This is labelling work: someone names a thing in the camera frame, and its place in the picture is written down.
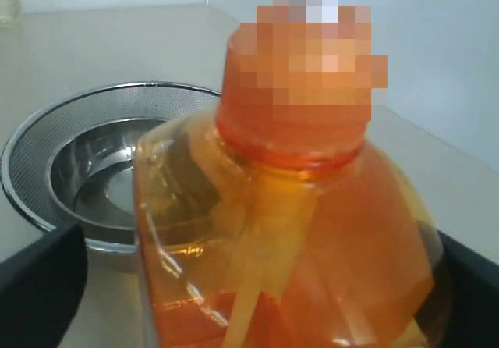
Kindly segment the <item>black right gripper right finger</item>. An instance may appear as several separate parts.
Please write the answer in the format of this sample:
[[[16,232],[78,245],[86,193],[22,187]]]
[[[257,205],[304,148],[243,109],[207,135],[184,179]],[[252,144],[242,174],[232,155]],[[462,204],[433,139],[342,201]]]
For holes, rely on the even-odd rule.
[[[498,346],[498,265],[421,222],[434,287],[419,308],[431,347]]]

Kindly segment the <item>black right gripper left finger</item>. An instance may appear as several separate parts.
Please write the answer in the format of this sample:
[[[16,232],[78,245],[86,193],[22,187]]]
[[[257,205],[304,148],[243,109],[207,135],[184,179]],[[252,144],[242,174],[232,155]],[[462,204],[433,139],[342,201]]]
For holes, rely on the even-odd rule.
[[[1,346],[57,347],[87,284],[78,224],[56,229],[1,263]]]

